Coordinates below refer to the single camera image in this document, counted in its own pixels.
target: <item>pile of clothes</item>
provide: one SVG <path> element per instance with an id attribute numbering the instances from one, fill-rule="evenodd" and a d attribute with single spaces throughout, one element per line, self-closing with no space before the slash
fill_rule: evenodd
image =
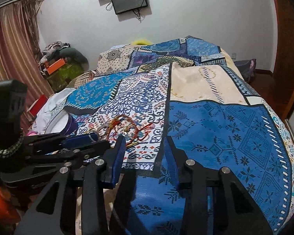
<path id="1" fill-rule="evenodd" d="M 79 63 L 84 71 L 89 69 L 88 60 L 75 48 L 71 48 L 69 43 L 54 42 L 48 45 L 43 51 L 43 58 L 39 61 L 38 68 L 41 74 L 46 78 L 49 76 L 47 69 L 61 58 L 65 62 L 70 62 L 72 59 Z"/>

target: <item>bedspread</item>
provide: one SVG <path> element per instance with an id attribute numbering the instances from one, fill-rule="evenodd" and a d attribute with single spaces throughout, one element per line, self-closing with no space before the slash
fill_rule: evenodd
<path id="1" fill-rule="evenodd" d="M 275 234 L 294 213 L 289 132 L 214 44 L 188 36 L 104 52 L 92 80 L 67 98 L 64 109 L 78 121 L 77 134 L 117 115 L 129 116 L 139 128 L 152 124 L 148 137 L 124 156 L 114 219 L 127 224 L 128 234 L 175 234 L 181 226 L 185 198 L 170 180 L 163 152 L 167 135 L 203 166 L 229 167 Z M 111 144 L 118 134 L 130 139 L 125 126 L 126 121 L 111 131 Z M 135 176 L 128 179 L 127 170 Z M 125 206 L 120 199 L 128 192 L 133 195 Z"/>

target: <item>yellow object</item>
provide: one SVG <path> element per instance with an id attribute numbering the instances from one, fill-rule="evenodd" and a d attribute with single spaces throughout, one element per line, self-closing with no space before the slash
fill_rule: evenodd
<path id="1" fill-rule="evenodd" d="M 133 45 L 151 45 L 152 43 L 146 39 L 135 40 L 132 42 Z"/>

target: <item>wooden floor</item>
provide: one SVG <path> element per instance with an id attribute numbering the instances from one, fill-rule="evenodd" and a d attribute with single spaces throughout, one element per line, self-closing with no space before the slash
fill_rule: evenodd
<path id="1" fill-rule="evenodd" d="M 274 78 L 269 74 L 256 73 L 249 84 L 265 99 L 277 115 L 282 117 L 288 100 L 287 96 L 279 91 L 281 88 L 276 84 Z"/>

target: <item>black and white braided cord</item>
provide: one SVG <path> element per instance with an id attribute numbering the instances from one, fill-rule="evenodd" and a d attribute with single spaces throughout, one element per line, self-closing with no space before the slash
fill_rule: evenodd
<path id="1" fill-rule="evenodd" d="M 16 151 L 20 148 L 23 143 L 24 133 L 23 129 L 21 129 L 20 137 L 15 144 L 13 144 L 8 149 L 0 149 L 0 158 L 8 158 L 11 155 L 15 154 Z"/>

